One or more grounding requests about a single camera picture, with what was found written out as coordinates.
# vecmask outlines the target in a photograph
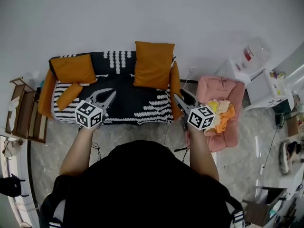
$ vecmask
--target person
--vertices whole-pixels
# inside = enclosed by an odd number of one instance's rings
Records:
[[[144,140],[119,145],[89,167],[95,129],[82,128],[41,206],[40,227],[230,227],[229,192],[218,182],[203,131],[188,128],[190,167],[168,148]]]

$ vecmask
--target sofa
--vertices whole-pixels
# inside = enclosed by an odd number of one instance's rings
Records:
[[[235,108],[235,115],[228,120],[224,132],[207,132],[207,143],[211,152],[237,146],[238,117],[242,108],[244,92],[245,84],[237,80],[217,76],[202,76],[200,78],[196,92],[200,102],[206,104],[213,99],[229,100]]]
[[[56,77],[52,67],[52,59],[90,55],[97,81],[91,84],[81,84],[79,95],[65,108],[59,110],[58,98],[72,85],[62,83]],[[47,72],[41,90],[38,112],[64,123],[75,124],[74,110],[81,100],[85,100],[94,91],[103,88],[116,90],[116,98],[103,116],[104,125],[137,124],[146,122],[172,122],[181,112],[173,101],[173,93],[179,93],[180,77],[177,63],[172,59],[170,82],[167,89],[155,89],[134,86],[136,64],[135,51],[108,51],[73,54],[53,57],[49,61]]]

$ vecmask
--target black bag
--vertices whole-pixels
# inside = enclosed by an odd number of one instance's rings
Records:
[[[20,180],[15,175],[11,177],[0,178],[0,193],[9,197],[27,197],[28,195],[21,195],[21,184],[20,182],[25,180]]]

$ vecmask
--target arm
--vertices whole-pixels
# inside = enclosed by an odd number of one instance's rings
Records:
[[[61,164],[59,175],[77,176],[89,167],[94,130],[80,129]]]
[[[188,125],[190,132],[190,167],[200,175],[208,175],[219,180],[218,169],[214,163],[203,131]]]

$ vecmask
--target clothes pile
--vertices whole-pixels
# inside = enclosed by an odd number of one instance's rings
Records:
[[[213,123],[206,128],[205,132],[222,133],[226,130],[227,122],[236,114],[233,104],[229,100],[213,99],[207,102],[207,105],[215,113]]]

